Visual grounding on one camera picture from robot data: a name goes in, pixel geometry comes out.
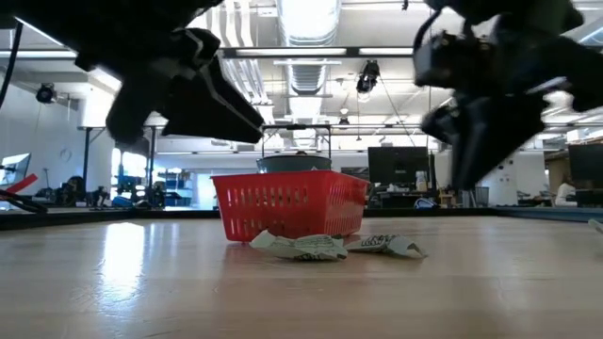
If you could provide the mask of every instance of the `wooden table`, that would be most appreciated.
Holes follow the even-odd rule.
[[[603,236],[516,218],[366,219],[424,261],[291,263],[217,220],[0,234],[0,338],[601,338]]]

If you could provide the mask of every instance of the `red plastic basket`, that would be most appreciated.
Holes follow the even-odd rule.
[[[262,231],[288,238],[357,232],[368,182],[330,170],[212,177],[226,238]]]

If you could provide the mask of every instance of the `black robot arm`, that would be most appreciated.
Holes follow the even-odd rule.
[[[257,142],[261,116],[224,79],[220,41],[185,28],[222,0],[4,0],[14,16],[78,53],[76,65],[122,80],[106,119],[110,134],[132,143],[149,115],[168,119],[164,134]]]
[[[473,187],[544,130],[541,113],[549,92],[572,94],[573,108],[580,112],[603,105],[603,56],[561,36],[583,24],[570,0],[425,2],[434,14],[416,37],[416,84],[454,89],[454,105],[430,112],[422,129],[452,145],[456,188]],[[421,45],[445,7],[465,19],[464,34],[443,32]],[[490,36],[475,37],[471,26],[495,16]]]

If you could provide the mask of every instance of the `paper wrapper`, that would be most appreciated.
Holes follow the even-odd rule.
[[[346,250],[350,252],[384,253],[396,257],[423,259],[427,253],[414,241],[402,235],[373,235],[363,237],[358,241],[349,243]]]
[[[590,220],[588,220],[588,224],[589,224],[591,227],[595,227],[595,230],[596,230],[597,232],[599,232],[599,233],[603,234],[603,224],[602,224],[602,223],[600,223],[600,222],[596,221],[595,219],[590,219]]]
[[[251,246],[277,258],[290,260],[328,261],[348,257],[343,239],[328,235],[309,235],[294,240],[272,235],[265,230],[252,241]]]

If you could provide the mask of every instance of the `person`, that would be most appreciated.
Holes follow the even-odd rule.
[[[562,184],[557,189],[557,198],[555,198],[556,206],[576,207],[578,203],[569,201],[568,199],[576,197],[576,188],[573,185],[572,178],[565,174],[562,179]]]

